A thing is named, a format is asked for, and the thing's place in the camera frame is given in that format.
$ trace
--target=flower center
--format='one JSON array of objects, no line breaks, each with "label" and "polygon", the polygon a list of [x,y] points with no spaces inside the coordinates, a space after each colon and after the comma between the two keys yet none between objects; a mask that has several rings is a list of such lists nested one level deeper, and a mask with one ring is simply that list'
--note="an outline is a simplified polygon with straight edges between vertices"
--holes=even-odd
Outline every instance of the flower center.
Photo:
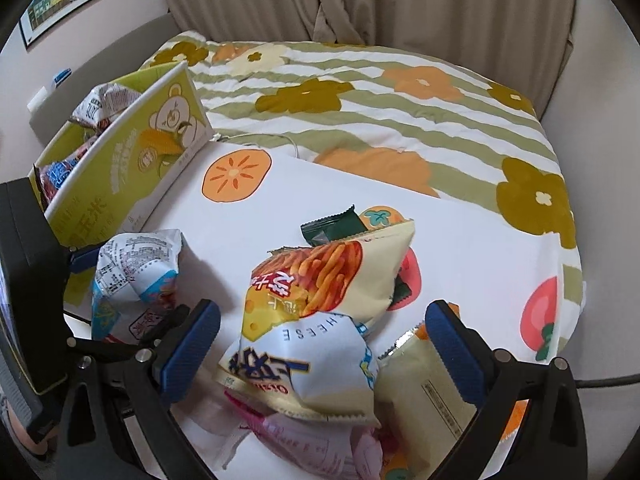
[{"label": "flower center", "polygon": [[536,202],[538,202],[540,205],[551,205],[551,195],[543,191],[537,191]]}]

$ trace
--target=floral bedding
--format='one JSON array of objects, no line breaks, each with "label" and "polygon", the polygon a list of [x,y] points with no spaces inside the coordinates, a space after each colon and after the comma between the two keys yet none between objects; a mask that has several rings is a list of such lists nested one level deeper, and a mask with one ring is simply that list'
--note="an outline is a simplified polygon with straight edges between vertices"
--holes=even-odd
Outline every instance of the floral bedding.
[{"label": "floral bedding", "polygon": [[[529,303],[546,302],[543,322],[533,336],[530,323],[521,332],[540,361],[564,346],[582,304],[575,225],[558,160],[524,95],[379,46],[215,43],[184,32],[143,68],[176,60],[188,61],[209,121],[230,142],[465,202],[533,235],[558,233],[558,310],[549,317],[556,298],[541,291]],[[550,348],[556,331],[558,348]]]}]

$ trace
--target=green snack packet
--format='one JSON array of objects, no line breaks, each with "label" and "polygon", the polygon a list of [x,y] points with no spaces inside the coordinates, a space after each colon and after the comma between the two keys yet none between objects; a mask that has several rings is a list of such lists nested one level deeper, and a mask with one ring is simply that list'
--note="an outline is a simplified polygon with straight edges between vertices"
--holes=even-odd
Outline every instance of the green snack packet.
[{"label": "green snack packet", "polygon": [[367,231],[352,205],[344,213],[327,216],[300,226],[303,237],[312,247],[324,245]]}]

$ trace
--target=white cable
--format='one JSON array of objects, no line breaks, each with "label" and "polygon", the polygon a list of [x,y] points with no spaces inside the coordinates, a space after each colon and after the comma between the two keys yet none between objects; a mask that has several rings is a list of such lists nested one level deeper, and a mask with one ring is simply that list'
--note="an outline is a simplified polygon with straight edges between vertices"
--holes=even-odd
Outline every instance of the white cable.
[{"label": "white cable", "polygon": [[[270,137],[284,137],[292,144],[293,149],[296,150],[296,158],[300,158],[300,152],[298,151],[298,145],[296,144],[296,141],[289,137],[287,134],[238,134],[234,136],[215,134],[213,137],[211,137],[210,142],[226,142],[231,139],[237,139],[238,137],[253,137],[263,135]],[[241,146],[257,146],[258,148],[260,148],[260,144],[256,144],[255,142],[244,142],[241,144]]]}]

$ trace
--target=gray headboard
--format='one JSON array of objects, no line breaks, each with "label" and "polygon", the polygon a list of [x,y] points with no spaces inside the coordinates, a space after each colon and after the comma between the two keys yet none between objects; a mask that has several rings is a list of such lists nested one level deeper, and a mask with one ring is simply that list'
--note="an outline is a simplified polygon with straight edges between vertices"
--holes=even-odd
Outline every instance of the gray headboard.
[{"label": "gray headboard", "polygon": [[47,144],[53,138],[91,88],[137,70],[178,33],[174,17],[166,14],[111,43],[76,69],[31,116],[29,124],[40,142]]}]

